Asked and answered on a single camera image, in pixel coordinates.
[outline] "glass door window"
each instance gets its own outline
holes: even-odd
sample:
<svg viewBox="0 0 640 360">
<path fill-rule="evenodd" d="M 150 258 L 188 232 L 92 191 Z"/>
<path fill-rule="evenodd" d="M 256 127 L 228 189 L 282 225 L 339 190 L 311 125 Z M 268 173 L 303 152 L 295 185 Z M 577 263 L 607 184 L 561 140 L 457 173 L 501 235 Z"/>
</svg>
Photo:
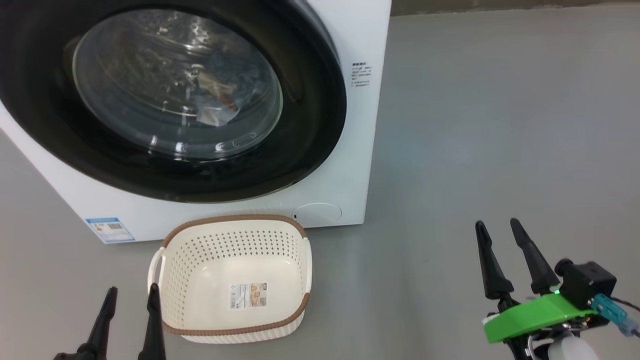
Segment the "glass door window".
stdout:
<svg viewBox="0 0 640 360">
<path fill-rule="evenodd" d="M 282 87 L 256 47 L 213 20 L 174 10 L 98 23 L 78 43 L 72 72 L 106 127 L 176 160 L 241 154 L 282 112 Z"/>
</svg>

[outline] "basket handle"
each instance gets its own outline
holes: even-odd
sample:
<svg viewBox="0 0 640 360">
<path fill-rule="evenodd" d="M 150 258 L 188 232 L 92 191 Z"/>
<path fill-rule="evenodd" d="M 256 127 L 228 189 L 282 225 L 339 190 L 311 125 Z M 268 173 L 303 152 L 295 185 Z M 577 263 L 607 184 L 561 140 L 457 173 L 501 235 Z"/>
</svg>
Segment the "basket handle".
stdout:
<svg viewBox="0 0 640 360">
<path fill-rule="evenodd" d="M 154 254 L 154 257 L 151 259 L 151 264 L 149 264 L 149 273 L 147 274 L 147 293 L 151 289 L 151 285 L 156 282 L 156 269 L 158 268 L 158 263 L 162 258 L 162 253 L 164 252 L 164 247 L 160 247 L 158 251 Z"/>
<path fill-rule="evenodd" d="M 307 252 L 307 288 L 305 289 L 306 293 L 311 292 L 311 279 L 313 278 L 313 260 L 311 258 L 311 242 L 308 238 L 304 238 L 305 242 L 305 251 Z"/>
</svg>

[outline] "black door rim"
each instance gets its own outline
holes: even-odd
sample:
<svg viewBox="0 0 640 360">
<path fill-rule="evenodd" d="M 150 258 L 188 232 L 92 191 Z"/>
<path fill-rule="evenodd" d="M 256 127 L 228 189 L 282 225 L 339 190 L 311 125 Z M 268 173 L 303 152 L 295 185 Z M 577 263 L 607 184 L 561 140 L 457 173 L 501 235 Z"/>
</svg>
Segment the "black door rim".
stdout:
<svg viewBox="0 0 640 360">
<path fill-rule="evenodd" d="M 64 45 L 103 19 L 145 8 L 212 19 L 260 49 L 286 99 L 281 120 L 263 143 L 223 161 L 176 161 L 124 141 L 86 109 L 65 75 Z M 271 193 L 320 166 L 344 126 L 346 91 L 339 64 L 288 1 L 216 1 L 213 6 L 197 0 L 21 1 L 0 8 L 0 31 L 13 34 L 0 40 L 9 49 L 0 54 L 0 99 L 14 119 L 67 165 L 138 195 L 225 202 Z"/>
</svg>

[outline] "washing machine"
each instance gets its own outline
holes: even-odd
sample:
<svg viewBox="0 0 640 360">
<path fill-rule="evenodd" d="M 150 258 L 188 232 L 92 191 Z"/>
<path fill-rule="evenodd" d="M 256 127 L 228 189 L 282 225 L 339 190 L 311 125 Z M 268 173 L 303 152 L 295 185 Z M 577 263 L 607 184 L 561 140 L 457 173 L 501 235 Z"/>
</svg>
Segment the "washing machine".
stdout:
<svg viewBox="0 0 640 360">
<path fill-rule="evenodd" d="M 0 1 L 0 126 L 105 243 L 223 215 L 361 224 L 389 12 Z"/>
</svg>

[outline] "white plastic basket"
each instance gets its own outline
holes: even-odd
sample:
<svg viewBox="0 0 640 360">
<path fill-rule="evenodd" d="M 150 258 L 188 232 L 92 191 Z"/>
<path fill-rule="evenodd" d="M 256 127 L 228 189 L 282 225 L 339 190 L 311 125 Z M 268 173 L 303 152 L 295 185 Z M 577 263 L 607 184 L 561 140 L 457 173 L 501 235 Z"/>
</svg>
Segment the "white plastic basket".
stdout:
<svg viewBox="0 0 640 360">
<path fill-rule="evenodd" d="M 197 343 L 249 343 L 289 335 L 311 291 L 304 229 L 271 215 L 208 218 L 172 231 L 156 252 L 164 329 Z"/>
</svg>

